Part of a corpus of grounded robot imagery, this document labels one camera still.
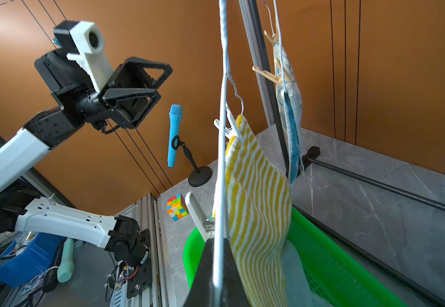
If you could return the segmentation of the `black clothes rack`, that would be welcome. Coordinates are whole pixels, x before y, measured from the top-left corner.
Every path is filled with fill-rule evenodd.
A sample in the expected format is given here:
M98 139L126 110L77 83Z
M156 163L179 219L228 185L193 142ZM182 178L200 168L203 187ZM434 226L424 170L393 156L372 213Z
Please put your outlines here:
M240 1L239 5L244 20L245 32L249 42L253 63L256 65L261 65L263 67L263 70L255 68L255 73L257 75L256 78L262 96L262 101L264 106L266 106L269 109L268 113L272 115L272 118L275 121L277 136L279 139L281 152L285 162L285 170L286 172L289 172L290 163L289 163L288 146L285 141L285 133L283 130L283 125L280 117L279 105L275 90L275 85L278 84L279 81L278 78L272 77L270 73L266 71L270 67L270 64L267 58L267 50L265 47L265 43L263 41L263 30L259 19L258 7L255 1ZM359 175L357 173L344 170L337 166L330 165L329 163L319 161L317 159L319 154L320 154L320 149L318 147L311 147L308 150L308 153L301 157L301 161L304 163L305 167L308 167L311 164L315 164L327 168L328 170L334 171L336 173L340 173L342 175L350 177L351 179L362 181L366 184L375 186L390 193L397 194L404 198L408 198L415 202L445 212L445 204L441 202L425 198L418 194L414 194L406 190L396 188L392 185L379 182L378 180L373 180L368 177ZM308 213L302 211L300 208L294 207L294 209L295 211L298 212L299 217L303 217L306 221L310 222L311 224L314 225L315 228L318 229L319 235L324 235L328 239L330 238L336 239L341 244L345 245L346 247L350 248L353 252L357 253L360 257L364 258L369 263L373 264L375 267L380 269L382 272L386 273L396 281L400 282L402 285L406 286L408 289L415 292L417 295L420 295L423 299L426 299L428 302L434 304L435 306L445 306L445 300L441 299L439 296L428 291L427 289L417 284L410 278L406 277L405 275L393 269L383 261L374 257L371 253L360 248L358 245L346 239L344 236L335 232L325 224L319 222L317 219L315 219Z

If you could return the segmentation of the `bunny pattern towel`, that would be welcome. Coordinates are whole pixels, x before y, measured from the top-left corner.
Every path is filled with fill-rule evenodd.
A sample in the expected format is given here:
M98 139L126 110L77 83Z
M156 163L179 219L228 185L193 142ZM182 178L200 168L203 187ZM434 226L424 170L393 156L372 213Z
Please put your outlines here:
M280 64L277 64L279 50L277 45L273 46L274 52L274 67L276 75L280 77ZM299 90L299 86L295 79L295 75L288 56L283 48L283 63L286 72L286 89L281 86L276 86L276 98L279 108L279 114L281 123L283 125L283 131L285 132L286 144L288 147L289 156L289 170L288 179L290 184L293 184L299 173L304 169L301 156L302 156L302 133L300 130L300 124L302 121L302 96Z

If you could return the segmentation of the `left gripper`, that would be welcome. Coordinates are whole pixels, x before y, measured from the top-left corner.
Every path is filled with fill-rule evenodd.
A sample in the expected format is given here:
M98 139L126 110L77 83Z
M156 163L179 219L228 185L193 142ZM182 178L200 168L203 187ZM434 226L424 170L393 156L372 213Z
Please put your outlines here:
M40 133L75 132L86 122L100 130L105 120L135 129L161 99L157 90L173 72L168 63L131 57L114 71L108 90L96 93L88 74L61 49L47 52L34 66L57 103L34 117Z

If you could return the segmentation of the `green plastic basket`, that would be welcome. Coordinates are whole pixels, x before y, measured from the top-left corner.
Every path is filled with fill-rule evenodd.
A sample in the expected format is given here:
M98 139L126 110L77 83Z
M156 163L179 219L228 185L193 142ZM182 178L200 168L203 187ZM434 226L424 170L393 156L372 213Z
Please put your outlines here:
M333 306L403 306L404 303L331 239L293 209L288 240L296 247L311 291ZM190 289L205 243L193 230L183 251Z

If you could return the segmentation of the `blue bin off table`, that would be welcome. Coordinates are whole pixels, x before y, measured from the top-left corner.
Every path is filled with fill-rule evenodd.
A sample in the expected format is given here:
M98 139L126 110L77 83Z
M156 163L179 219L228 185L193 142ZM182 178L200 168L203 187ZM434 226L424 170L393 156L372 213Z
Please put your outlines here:
M24 249L14 252L13 242L0 256L0 282L19 287L45 272L51 265L56 250L65 237L37 234Z

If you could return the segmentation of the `mint green handheld device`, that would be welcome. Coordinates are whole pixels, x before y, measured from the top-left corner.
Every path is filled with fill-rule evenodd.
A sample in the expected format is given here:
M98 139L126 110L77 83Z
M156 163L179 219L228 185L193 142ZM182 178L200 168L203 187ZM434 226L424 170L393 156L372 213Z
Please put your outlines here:
M66 283L73 276L75 269L73 251L74 240L72 238L67 238L63 245L61 263L57 270L57 281L59 283Z

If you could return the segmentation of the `orange clothespin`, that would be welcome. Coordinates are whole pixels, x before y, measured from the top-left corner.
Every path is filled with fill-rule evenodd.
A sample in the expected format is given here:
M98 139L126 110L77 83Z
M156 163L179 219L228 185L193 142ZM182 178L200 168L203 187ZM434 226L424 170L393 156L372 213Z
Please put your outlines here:
M272 44L272 46L275 46L277 43L279 43L279 37L276 33L268 33L266 30L263 32L265 38Z
M259 74L260 76L264 77L265 79L270 80L271 82L273 82L276 85L282 86L283 85L283 78L282 77L278 77L276 75L273 75L272 73L266 71L266 70L260 70L258 67L253 66L252 70Z

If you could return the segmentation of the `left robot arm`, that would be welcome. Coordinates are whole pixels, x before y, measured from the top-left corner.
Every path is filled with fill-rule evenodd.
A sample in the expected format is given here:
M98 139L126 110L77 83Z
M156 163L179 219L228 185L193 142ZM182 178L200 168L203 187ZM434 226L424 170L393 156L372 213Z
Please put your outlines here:
M10 139L35 114L56 106L34 62L45 47L0 46L0 135ZM175 78L136 130L102 134L85 124L39 161L36 169L77 209L111 215L175 183L167 167L168 108Z

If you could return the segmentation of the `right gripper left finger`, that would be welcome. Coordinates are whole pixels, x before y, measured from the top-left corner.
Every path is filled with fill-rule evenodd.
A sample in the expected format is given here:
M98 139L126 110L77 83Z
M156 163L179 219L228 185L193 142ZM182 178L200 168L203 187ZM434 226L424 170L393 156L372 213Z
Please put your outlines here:
M205 243L196 275L184 306L210 307L215 306L215 290L213 286L213 247L214 240L208 239Z

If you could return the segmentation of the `light green towel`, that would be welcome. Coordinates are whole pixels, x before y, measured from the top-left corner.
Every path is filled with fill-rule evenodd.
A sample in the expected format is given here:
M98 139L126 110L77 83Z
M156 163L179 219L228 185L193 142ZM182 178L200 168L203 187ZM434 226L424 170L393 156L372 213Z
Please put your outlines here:
M289 240L285 240L283 244L281 260L289 306L332 306L331 303L311 291L299 253Z

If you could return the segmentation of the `orange clothespin upper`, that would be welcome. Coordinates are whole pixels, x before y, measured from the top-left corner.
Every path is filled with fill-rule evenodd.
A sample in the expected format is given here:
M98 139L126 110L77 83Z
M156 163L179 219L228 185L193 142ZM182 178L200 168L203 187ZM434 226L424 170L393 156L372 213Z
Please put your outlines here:
M263 32L265 38L272 44L272 46L275 46L277 43L279 43L279 37L276 33L268 33L266 30Z

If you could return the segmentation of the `orange clothespin lower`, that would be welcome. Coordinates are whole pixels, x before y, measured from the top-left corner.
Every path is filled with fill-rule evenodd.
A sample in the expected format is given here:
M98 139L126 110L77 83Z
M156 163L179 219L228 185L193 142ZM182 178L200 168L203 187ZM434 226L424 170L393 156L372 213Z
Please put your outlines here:
M282 86L283 85L283 78L282 77L278 77L276 75L273 75L272 73L266 71L266 70L260 70L258 67L253 66L252 70L259 74L260 76L264 77L265 79L270 80L271 82L273 82L276 85Z

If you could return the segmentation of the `yellow striped towel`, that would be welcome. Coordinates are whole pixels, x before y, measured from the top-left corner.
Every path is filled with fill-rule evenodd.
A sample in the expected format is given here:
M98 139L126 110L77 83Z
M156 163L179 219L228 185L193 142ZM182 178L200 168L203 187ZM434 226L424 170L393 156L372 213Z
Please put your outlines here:
M229 242L251 306L287 306L281 253L291 224L291 187L264 154L247 122L225 151Z

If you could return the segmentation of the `white clothespin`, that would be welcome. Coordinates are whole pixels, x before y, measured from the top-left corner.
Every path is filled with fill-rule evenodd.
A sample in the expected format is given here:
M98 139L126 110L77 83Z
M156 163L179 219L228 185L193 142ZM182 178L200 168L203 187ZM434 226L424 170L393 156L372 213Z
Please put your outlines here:
M215 219L213 217L209 218L204 214L193 192L187 193L185 203L204 242L208 239L213 239L215 233Z
M230 123L230 127L224 126L224 133L227 139L231 139L233 136L237 138L241 138L241 132L240 129L236 123L236 119L231 113L230 109L226 109L226 117L227 121Z

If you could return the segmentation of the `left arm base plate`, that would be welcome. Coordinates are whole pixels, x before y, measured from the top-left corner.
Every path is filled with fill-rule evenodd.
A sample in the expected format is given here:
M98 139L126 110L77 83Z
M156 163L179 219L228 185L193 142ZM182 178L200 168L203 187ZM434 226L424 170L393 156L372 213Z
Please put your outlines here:
M140 262L134 266L135 271L127 280L126 297L128 299L141 294L152 284L151 238L148 229L140 233L137 247L140 247Z

